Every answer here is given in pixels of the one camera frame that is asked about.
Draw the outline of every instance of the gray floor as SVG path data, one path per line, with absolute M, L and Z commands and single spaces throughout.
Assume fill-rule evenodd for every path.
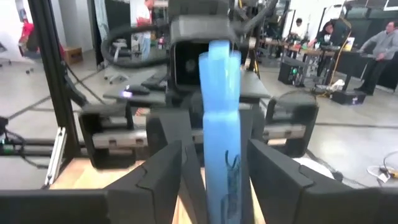
M 84 83 L 97 95 L 101 96 L 110 88 L 103 78 L 107 70 L 96 72 L 93 53 L 84 55 L 84 62 L 72 66 L 73 71 Z M 30 75 L 25 70 L 34 67 L 35 71 Z M 281 95 L 294 90 L 277 81 L 277 68 L 261 67 L 261 78 L 272 95 Z M 29 65 L 26 63 L 13 63 L 0 68 L 0 115 L 12 116 L 17 114 L 9 122 L 8 129 L 24 136 L 25 138 L 54 138 L 57 123 L 52 109 L 51 100 L 45 100 L 49 96 L 49 89 L 41 65 Z M 350 88 L 358 86 L 360 82 L 352 81 Z M 97 102 L 81 85 L 76 87 L 84 93 L 88 99 Z M 366 169 L 369 166 L 381 165 L 383 157 L 394 150 L 398 150 L 398 97 L 391 93 L 376 91 L 372 97 L 367 97 L 364 105 L 341 106 L 329 99 L 319 98 L 320 111 L 315 126 L 309 149 L 320 159 L 326 161 L 336 170 L 341 171 L 347 178 L 353 179 L 366 186 L 378 186 L 376 178 L 369 175 Z M 349 128 L 344 126 L 325 126 L 322 123 L 333 124 L 357 124 L 369 126 L 367 128 Z M 79 138 L 82 139 L 78 126 Z M 398 161 L 392 157 L 391 165 Z M 0 177 L 3 180 L 0 189 L 37 189 L 43 182 L 45 170 L 37 170 L 26 164 L 19 158 L 0 158 Z M 353 187 L 358 185 L 350 181 L 346 182 Z M 398 182 L 390 182 L 386 185 L 398 186 Z

